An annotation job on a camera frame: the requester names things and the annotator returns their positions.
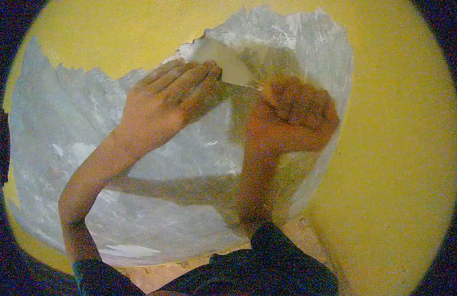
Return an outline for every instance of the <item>hand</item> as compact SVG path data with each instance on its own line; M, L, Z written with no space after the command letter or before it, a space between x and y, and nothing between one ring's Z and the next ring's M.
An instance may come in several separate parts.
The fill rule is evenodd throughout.
M221 69L215 62L170 61L128 92L121 123L113 131L119 144L143 157L207 111Z
M339 122L335 104L328 93L311 94L313 103L308 108L305 107L308 104L306 97L300 96L300 92L291 92L297 94L295 96L280 93L273 88L270 91L263 88L261 102L248 122L246 148L274 155L322 150Z

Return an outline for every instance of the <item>yellow wall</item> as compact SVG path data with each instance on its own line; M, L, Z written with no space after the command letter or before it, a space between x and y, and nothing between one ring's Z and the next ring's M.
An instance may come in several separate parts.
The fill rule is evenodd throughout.
M117 79L264 1L52 1L30 34L57 66ZM280 13L321 6L347 28L354 86L335 157L306 209L352 289L405 295L432 262L457 196L457 99L433 36L405 1L271 1ZM20 51L7 84L9 110ZM5 196L19 206L10 174ZM27 250L69 271L61 254L17 230Z

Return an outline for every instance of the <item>dark clothing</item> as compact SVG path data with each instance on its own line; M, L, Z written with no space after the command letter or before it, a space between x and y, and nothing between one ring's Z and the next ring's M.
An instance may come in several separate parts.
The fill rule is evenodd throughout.
M233 289L256 296L338 295L337 278L329 269L304 254L273 223L256 230L251 246L227 255L214 254L209 264L160 290L189 295L219 295ZM82 295L144 295L127 277L101 261L76 261L73 270Z

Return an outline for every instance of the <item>dark sleeve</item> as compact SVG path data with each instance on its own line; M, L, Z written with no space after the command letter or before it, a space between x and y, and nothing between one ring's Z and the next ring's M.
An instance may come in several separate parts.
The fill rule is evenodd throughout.
M145 295L129 278L100 260L76 261L72 265L72 271L82 296Z
M337 295L338 280L326 267L301 251L275 224L267 222L251 238L254 250L269 267L286 270L296 277L301 290Z

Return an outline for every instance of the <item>gray plaster wall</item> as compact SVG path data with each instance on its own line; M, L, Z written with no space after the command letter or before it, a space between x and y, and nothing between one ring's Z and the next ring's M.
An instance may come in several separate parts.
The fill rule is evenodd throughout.
M271 53L289 51L297 74L330 92L343 121L352 87L353 51L345 30L321 9L288 16L268 7L241 9L204 35L235 49L253 69L268 60L276 64ZM179 56L190 59L198 44L183 44L166 61ZM254 48L271 49L263 51L264 61L256 61L253 56L260 55L250 53ZM146 74L132 70L112 80L98 68L88 72L62 65L53 68L38 40L31 40L10 114L12 165L20 201L20 207L12 205L11 210L28 233L64 250L57 213L60 193L119 123L126 92ZM243 158L234 122L240 121L236 110L246 116L251 96L238 92L234 89L218 98L222 102L201 120L150 152L99 194L86 222L105 262L162 264L248 240L238 234L234 215L233 196ZM237 96L245 100L234 100ZM305 208L338 136L339 132L321 153L282 159L273 192L278 223Z

